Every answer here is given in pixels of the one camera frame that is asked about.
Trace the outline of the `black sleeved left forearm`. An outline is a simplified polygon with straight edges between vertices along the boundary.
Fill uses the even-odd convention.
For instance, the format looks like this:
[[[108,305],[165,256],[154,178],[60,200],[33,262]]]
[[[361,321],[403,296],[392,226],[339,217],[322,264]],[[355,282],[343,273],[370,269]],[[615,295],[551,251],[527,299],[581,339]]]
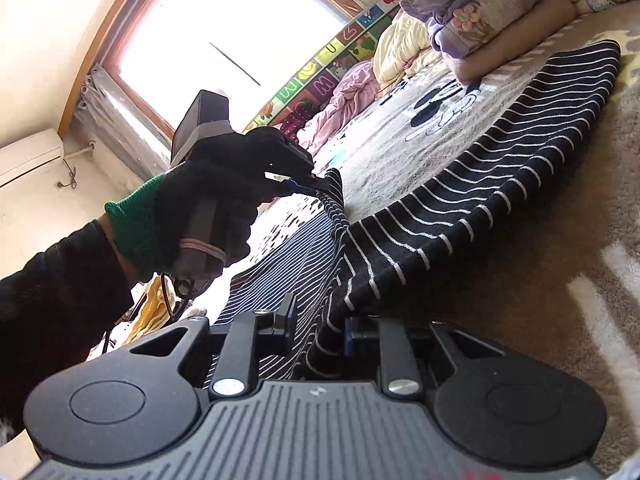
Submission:
[[[93,220],[1,280],[1,430],[24,429],[29,393],[84,362],[134,304],[137,271],[106,217]]]

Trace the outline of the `black gloved left hand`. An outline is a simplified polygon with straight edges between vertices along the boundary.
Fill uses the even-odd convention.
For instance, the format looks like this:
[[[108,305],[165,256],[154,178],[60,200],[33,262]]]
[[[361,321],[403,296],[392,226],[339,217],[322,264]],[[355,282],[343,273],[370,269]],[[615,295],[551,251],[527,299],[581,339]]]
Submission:
[[[227,266],[245,258],[258,207],[290,192],[266,174],[302,184],[311,154],[276,128],[210,134],[182,162],[152,178],[99,218],[130,285],[168,272],[186,246],[224,253]]]

